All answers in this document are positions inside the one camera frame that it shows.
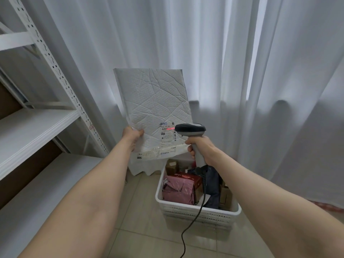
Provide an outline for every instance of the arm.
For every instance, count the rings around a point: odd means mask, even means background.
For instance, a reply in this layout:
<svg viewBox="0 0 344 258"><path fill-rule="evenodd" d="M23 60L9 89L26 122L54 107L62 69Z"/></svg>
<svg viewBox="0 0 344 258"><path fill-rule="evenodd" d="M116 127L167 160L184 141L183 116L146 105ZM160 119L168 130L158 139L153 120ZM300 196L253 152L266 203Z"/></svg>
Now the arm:
<svg viewBox="0 0 344 258"><path fill-rule="evenodd" d="M124 129L119 143L64 196L19 258L102 255L117 218L130 153L142 134Z"/></svg>
<svg viewBox="0 0 344 258"><path fill-rule="evenodd" d="M344 225L315 204L249 171L207 137L189 137L231 189L276 258L344 257Z"/></svg>

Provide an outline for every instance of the tile floor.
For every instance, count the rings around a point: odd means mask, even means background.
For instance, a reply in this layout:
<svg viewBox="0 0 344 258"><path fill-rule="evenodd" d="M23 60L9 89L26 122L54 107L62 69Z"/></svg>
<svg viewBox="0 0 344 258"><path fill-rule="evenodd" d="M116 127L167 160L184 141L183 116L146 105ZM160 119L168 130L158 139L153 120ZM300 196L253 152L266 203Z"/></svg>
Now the tile floor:
<svg viewBox="0 0 344 258"><path fill-rule="evenodd" d="M118 219L103 258L179 258L183 253L181 231L189 222L166 221L155 200L160 175L129 175ZM204 226L185 234L185 258L273 258L256 230L241 214L230 234Z"/></svg>

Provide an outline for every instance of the wrinkled white package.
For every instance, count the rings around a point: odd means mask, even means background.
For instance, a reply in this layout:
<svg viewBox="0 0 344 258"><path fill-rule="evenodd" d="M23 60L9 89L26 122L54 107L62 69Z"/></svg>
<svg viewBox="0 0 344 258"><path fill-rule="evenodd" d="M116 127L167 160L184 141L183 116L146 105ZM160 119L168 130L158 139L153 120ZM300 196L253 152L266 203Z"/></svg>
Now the wrinkled white package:
<svg viewBox="0 0 344 258"><path fill-rule="evenodd" d="M132 164L139 165L131 172L150 175L162 168L161 159L187 151L184 139L173 129L192 122L182 70L114 69L114 73L129 125L144 129L131 154Z"/></svg>

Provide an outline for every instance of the barcode scanner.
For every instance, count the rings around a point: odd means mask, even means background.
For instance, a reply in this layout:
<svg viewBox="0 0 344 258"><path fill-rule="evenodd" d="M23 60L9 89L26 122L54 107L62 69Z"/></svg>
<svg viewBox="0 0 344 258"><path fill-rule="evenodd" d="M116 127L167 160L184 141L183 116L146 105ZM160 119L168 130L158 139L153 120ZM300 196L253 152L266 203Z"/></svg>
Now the barcode scanner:
<svg viewBox="0 0 344 258"><path fill-rule="evenodd" d="M187 136L187 137L201 137L203 136L204 132L206 131L205 126L198 124L198 123L183 123L175 125L174 131L176 131L179 135ZM203 167L206 165L204 161L204 157L198 150L196 144L192 144L192 148L195 151L195 160L196 165L198 167Z"/></svg>

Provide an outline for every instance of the basket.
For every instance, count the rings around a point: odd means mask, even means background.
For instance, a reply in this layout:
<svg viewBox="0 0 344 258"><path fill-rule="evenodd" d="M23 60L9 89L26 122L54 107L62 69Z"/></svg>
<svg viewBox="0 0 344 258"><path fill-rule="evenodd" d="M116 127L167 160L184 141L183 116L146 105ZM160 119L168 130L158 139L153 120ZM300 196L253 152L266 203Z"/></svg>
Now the basket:
<svg viewBox="0 0 344 258"><path fill-rule="evenodd" d="M200 210L199 206L179 204L163 200L162 187L165 175L166 170L164 165L164 168L161 170L161 176L157 192L155 194L155 199L159 203L163 215L165 217L193 220ZM235 212L203 207L196 221L213 228L230 229L231 225L241 213L241 207L234 198L232 200L231 210L234 210Z"/></svg>

